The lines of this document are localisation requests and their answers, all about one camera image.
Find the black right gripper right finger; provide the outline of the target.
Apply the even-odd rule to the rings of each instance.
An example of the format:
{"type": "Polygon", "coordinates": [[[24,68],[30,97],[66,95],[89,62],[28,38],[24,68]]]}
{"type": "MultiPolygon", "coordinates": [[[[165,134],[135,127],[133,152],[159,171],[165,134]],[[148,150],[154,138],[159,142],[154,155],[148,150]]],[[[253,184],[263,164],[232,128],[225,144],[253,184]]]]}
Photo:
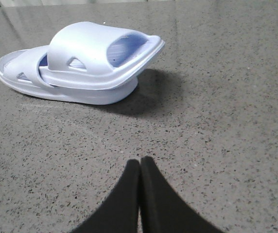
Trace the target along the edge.
{"type": "Polygon", "coordinates": [[[149,156],[141,159],[140,191],[144,233],[221,232],[180,198],[149,156]]]}

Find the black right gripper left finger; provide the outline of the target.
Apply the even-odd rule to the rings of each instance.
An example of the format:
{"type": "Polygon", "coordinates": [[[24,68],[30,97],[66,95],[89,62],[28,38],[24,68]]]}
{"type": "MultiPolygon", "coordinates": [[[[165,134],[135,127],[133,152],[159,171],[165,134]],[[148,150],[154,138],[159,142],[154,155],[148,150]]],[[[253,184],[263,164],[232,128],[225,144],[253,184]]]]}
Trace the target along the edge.
{"type": "Polygon", "coordinates": [[[136,233],[139,213],[139,162],[127,161],[124,172],[100,207],[73,233],[136,233]]]}

